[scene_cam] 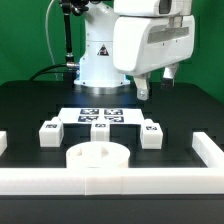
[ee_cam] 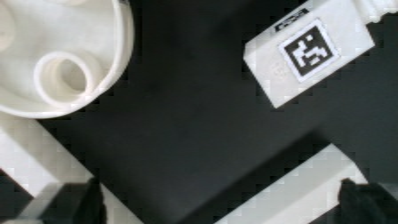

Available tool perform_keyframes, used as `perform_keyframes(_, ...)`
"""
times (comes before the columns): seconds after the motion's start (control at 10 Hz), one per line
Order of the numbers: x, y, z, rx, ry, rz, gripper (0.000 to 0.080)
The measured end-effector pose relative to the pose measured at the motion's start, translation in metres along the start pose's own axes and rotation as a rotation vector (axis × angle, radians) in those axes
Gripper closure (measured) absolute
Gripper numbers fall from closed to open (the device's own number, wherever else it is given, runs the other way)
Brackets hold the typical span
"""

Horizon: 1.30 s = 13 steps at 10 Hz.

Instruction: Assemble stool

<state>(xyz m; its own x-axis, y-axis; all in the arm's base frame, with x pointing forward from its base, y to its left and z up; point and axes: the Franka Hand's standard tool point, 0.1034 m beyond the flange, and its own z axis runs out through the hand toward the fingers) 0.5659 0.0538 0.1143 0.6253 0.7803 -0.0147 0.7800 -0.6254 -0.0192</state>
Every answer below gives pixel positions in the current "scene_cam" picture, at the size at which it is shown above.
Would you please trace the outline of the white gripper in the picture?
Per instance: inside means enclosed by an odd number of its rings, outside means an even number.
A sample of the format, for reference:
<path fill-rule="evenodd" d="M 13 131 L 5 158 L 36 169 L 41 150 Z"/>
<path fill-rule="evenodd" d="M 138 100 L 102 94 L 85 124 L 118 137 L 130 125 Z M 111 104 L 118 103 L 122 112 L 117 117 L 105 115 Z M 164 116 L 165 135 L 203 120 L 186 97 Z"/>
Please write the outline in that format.
<path fill-rule="evenodd" d="M 123 74 L 136 76 L 137 98 L 147 100 L 149 82 L 144 73 L 166 66 L 161 88 L 173 88 L 177 62 L 190 58 L 193 53 L 194 34 L 193 16 L 184 16 L 178 28 L 170 28 L 165 17 L 120 17 L 114 26 L 114 66 Z"/>

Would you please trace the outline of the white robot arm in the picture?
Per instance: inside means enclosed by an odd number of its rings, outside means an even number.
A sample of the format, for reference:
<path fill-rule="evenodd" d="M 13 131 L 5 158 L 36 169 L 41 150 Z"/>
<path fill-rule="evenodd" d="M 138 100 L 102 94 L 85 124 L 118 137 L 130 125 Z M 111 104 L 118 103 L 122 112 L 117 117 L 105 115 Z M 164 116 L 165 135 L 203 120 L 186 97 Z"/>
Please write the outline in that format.
<path fill-rule="evenodd" d="M 191 57 L 193 0 L 114 0 L 111 7 L 89 1 L 86 46 L 74 83 L 93 94 L 111 94 L 130 84 L 137 98 L 149 97 L 151 72 L 164 70 L 161 87 L 170 89 L 181 61 Z"/>

